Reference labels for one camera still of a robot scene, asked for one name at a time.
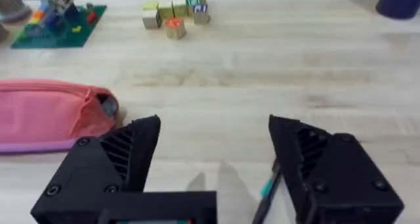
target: black plastic part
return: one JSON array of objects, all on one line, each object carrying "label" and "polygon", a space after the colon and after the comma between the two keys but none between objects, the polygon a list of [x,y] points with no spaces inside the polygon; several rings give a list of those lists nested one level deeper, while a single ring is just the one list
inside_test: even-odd
[{"label": "black plastic part", "polygon": [[354,136],[273,115],[269,130],[298,224],[391,224],[404,209]]},{"label": "black plastic part", "polygon": [[152,116],[86,138],[83,146],[76,143],[32,216],[39,224],[187,219],[216,224],[216,192],[143,192],[159,131],[160,119]]},{"label": "black plastic part", "polygon": [[376,10],[383,16],[394,19],[413,18],[420,7],[420,0],[379,0]]}]

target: blue object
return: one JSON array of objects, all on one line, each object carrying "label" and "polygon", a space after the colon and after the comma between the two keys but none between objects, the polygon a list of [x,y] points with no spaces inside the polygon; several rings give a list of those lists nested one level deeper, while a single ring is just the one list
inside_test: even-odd
[{"label": "blue object", "polygon": [[72,4],[68,7],[66,12],[64,13],[64,16],[68,20],[74,20],[76,18],[79,18],[79,10],[77,9],[77,7],[74,4]]},{"label": "blue object", "polygon": [[376,10],[383,16],[394,19],[413,18],[420,7],[420,0],[379,0]]},{"label": "blue object", "polygon": [[61,16],[51,13],[44,19],[45,27],[54,35],[59,35],[65,29],[65,23]]}]

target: zipper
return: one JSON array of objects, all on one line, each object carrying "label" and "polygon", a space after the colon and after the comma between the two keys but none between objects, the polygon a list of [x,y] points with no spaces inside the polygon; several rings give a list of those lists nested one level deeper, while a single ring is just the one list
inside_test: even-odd
[{"label": "zipper", "polygon": [[70,93],[86,99],[89,96],[89,92],[91,91],[88,86],[80,87],[76,85],[59,85],[51,83],[43,83],[43,82],[4,82],[0,83],[0,91],[61,91],[65,93]]}]

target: orange block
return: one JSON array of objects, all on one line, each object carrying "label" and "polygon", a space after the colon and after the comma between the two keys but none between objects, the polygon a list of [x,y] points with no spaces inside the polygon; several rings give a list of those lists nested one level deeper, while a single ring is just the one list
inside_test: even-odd
[{"label": "orange block", "polygon": [[184,21],[182,19],[170,17],[168,20],[165,21],[165,26],[170,28],[177,28],[183,22]]},{"label": "orange block", "polygon": [[36,19],[42,19],[42,17],[44,16],[45,12],[44,11],[35,11],[33,13],[32,18],[36,18]]}]

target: marker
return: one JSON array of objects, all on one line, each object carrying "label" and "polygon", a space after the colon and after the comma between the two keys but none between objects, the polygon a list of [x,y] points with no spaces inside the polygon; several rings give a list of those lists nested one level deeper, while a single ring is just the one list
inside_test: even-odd
[{"label": "marker", "polygon": [[273,174],[271,179],[268,181],[267,186],[261,192],[263,195],[260,204],[258,205],[257,212],[255,213],[254,220],[252,224],[263,224],[265,217],[267,216],[268,211],[270,210],[271,203],[273,201],[274,195],[277,191],[278,185],[280,184],[280,178],[282,173],[280,172],[279,163],[274,164]]}]

